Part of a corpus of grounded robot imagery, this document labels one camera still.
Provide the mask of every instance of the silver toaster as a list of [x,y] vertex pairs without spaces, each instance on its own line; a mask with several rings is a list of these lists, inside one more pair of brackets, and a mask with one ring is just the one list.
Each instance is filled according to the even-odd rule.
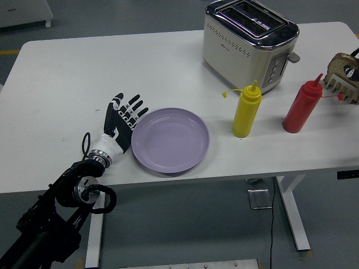
[[280,83],[299,28],[253,0],[220,0],[206,8],[203,59],[236,88],[254,80],[266,93]]

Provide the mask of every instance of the toaster lever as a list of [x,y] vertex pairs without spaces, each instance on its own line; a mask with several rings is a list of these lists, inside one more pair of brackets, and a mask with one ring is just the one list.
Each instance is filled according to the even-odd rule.
[[291,63],[297,63],[300,59],[301,57],[299,57],[298,54],[296,54],[295,52],[291,52],[287,55],[287,60]]

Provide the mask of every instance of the yellow squeeze bottle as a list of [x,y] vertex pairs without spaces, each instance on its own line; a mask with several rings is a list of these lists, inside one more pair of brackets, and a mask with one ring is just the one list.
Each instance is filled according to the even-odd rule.
[[252,86],[245,87],[241,92],[232,127],[232,133],[236,137],[249,135],[261,101],[262,92],[255,80]]

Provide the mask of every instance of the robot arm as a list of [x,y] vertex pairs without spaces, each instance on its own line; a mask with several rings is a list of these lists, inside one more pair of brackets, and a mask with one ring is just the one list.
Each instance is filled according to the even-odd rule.
[[[0,259],[0,269],[46,269],[54,261],[64,262],[79,248],[79,231],[88,215],[106,214],[114,209],[116,193],[99,184],[96,178],[103,175],[115,156],[129,148],[133,128],[139,117],[148,111],[145,108],[133,115],[143,103],[138,101],[139,98],[136,95],[122,107],[119,106],[123,94],[113,98],[98,143],[88,156],[74,163],[54,184],[50,184],[49,189],[21,217],[17,224],[21,236]],[[100,191],[109,195],[110,202],[105,208],[93,209]],[[77,210],[66,221],[57,214],[56,201],[63,207],[77,207]]]

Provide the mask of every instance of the purple plate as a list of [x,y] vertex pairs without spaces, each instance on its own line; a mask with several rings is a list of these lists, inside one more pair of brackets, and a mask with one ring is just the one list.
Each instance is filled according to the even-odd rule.
[[206,124],[180,108],[151,112],[135,127],[132,150],[145,167],[161,173],[178,173],[198,164],[209,147]]

